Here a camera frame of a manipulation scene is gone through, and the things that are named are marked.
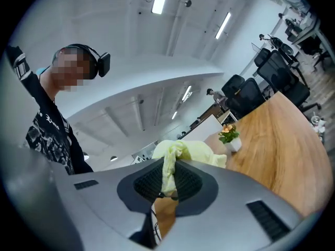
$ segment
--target yellow cloth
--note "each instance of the yellow cloth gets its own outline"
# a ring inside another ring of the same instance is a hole
[[[153,159],[164,157],[161,192],[170,196],[176,191],[174,171],[176,159],[194,160],[208,165],[225,168],[227,156],[214,154],[202,141],[164,140],[160,142],[152,155]]]

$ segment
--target white flower pot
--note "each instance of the white flower pot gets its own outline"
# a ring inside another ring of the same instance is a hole
[[[237,152],[242,147],[242,142],[241,139],[238,137],[233,139],[231,142],[226,143],[225,146],[231,152]]]

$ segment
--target chair backrest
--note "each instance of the chair backrest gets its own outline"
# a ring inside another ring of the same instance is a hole
[[[242,76],[235,74],[226,82],[221,90],[227,98],[232,97],[244,82],[245,80]]]
[[[254,78],[247,79],[240,87],[240,91],[226,101],[226,106],[245,116],[263,104],[265,99]]]
[[[266,48],[262,48],[261,51],[258,53],[256,58],[253,60],[257,67],[263,65],[263,63],[269,58],[271,51]]]
[[[267,81],[274,92],[285,93],[299,82],[299,78],[291,72],[277,50],[270,53],[266,61],[257,69],[257,73]]]

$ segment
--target potted plant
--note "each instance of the potted plant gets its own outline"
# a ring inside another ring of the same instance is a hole
[[[232,152],[237,152],[242,147],[239,132],[236,131],[234,124],[224,124],[219,136],[221,136],[219,140]]]

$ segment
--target white ceiling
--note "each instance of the white ceiling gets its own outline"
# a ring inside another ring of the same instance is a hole
[[[163,13],[157,15],[151,12],[152,0],[38,0],[18,26],[12,44],[24,50],[33,70],[47,65],[57,49],[74,42],[88,44],[100,54],[109,52],[111,71],[114,61],[141,55],[191,56],[210,61],[227,34],[233,32],[230,27],[246,0],[191,0],[190,8],[185,7],[185,1],[166,0]],[[232,17],[216,40],[228,11]],[[103,107],[97,103],[86,107],[70,123],[82,149],[95,154],[98,163],[101,153],[112,148],[110,156],[118,155],[116,147],[120,142],[128,144],[133,137],[141,133],[144,136],[142,128],[152,130],[155,119],[159,120],[158,127],[171,123],[188,85],[192,84],[193,90],[204,88],[200,79],[155,80],[145,89],[106,97],[108,104]]]

